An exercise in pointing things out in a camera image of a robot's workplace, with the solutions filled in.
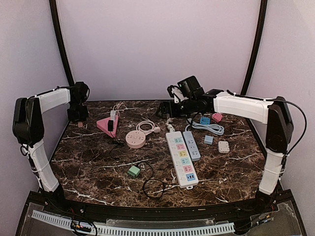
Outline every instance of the marble table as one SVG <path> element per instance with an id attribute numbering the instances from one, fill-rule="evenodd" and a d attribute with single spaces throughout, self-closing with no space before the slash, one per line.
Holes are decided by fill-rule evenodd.
<path id="1" fill-rule="evenodd" d="M 131 149 L 126 144 L 115 148 L 113 140 L 96 127 L 96 121 L 108 117 L 115 104 L 115 101 L 87 102 L 90 117 L 84 126 L 69 124 L 66 128 L 51 166 L 67 199 L 121 207 L 190 207 L 254 198 L 265 159 L 244 118 L 223 115 L 220 122 L 225 128 L 223 136 L 192 131 L 202 157 L 194 162 L 199 184 L 187 190 L 181 189 L 176 180 L 165 139 L 166 120 L 155 116 L 160 101 L 124 101 L 120 107 L 118 139 L 124 140 L 144 118 L 161 127 L 160 133 L 147 136 L 140 149 Z M 183 131 L 186 121 L 176 118 L 173 126 Z M 211 146 L 203 143 L 206 134 L 214 137 Z M 219 141 L 229 142 L 230 153 L 219 153 Z M 143 160 L 152 166 L 154 178 L 168 183 L 159 201 L 149 199 L 142 191 L 143 182 L 152 173 L 147 164 L 140 163 L 141 173 L 137 178 L 127 174 L 132 165 Z M 153 196 L 161 194 L 160 183 L 146 187 Z"/>

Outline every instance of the round pink power strip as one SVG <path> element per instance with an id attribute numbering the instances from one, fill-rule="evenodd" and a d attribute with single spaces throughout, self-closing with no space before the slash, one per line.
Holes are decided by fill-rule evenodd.
<path id="1" fill-rule="evenodd" d="M 146 135 L 142 131 L 132 130 L 126 135 L 126 142 L 130 148 L 141 148 L 146 143 Z"/>

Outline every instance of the green cube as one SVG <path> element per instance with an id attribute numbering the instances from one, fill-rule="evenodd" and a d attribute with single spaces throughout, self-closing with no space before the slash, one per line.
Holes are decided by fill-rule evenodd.
<path id="1" fill-rule="evenodd" d="M 140 169 L 138 167 L 132 166 L 128 170 L 128 174 L 131 175 L 133 178 L 137 178 L 137 176 L 140 174 Z"/>

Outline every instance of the black pole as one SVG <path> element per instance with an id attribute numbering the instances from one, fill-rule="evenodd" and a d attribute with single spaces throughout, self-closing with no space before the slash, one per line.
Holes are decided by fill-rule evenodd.
<path id="1" fill-rule="evenodd" d="M 50 4 L 51 16 L 53 18 L 53 24 L 54 24 L 55 35 L 56 35 L 57 44 L 58 44 L 58 48 L 59 48 L 59 53 L 60 53 L 61 60 L 63 62 L 63 68 L 65 71 L 65 75 L 67 76 L 69 85 L 74 86 L 74 80 L 72 77 L 67 53 L 65 52 L 65 47 L 64 47 L 64 43 L 63 43 L 63 35 L 61 32 L 56 0 L 49 0 L 49 4 Z"/>
<path id="2" fill-rule="evenodd" d="M 252 73 L 254 71 L 254 67 L 255 67 L 255 63 L 256 63 L 256 59 L 258 55 L 262 30 L 264 28 L 265 16 L 266 16 L 266 11 L 267 11 L 267 2 L 268 0 L 261 0 L 260 2 L 260 10 L 259 10 L 259 16 L 258 16 L 256 35 L 255 35 L 254 44 L 252 46 L 252 54 L 251 54 L 250 63 L 248 65 L 248 69 L 246 72 L 245 80 L 244 80 L 242 91 L 241 91 L 242 95 L 246 95 L 248 91 L 248 87 L 250 86 L 250 82 L 252 79 Z"/>

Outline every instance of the white wall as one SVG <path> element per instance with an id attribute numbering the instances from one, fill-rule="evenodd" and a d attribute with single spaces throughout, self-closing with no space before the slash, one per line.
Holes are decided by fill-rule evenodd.
<path id="1" fill-rule="evenodd" d="M 299 105 L 308 117 L 305 138 L 288 158 L 282 178 L 302 214 L 308 235 L 315 235 L 315 2 L 269 1 L 257 64 L 249 95 L 281 95 Z M 290 107 L 295 130 L 292 143 L 304 128 L 303 117 Z M 256 125 L 265 139 L 265 127 Z"/>
<path id="2" fill-rule="evenodd" d="M 90 100 L 168 98 L 195 75 L 240 91 L 259 0 L 59 0 L 65 46 Z"/>
<path id="3" fill-rule="evenodd" d="M 0 1 L 0 235 L 15 235 L 30 190 L 38 187 L 12 133 L 15 100 L 67 85 L 48 0 Z M 66 125 L 66 107 L 45 114 L 46 151 Z"/>

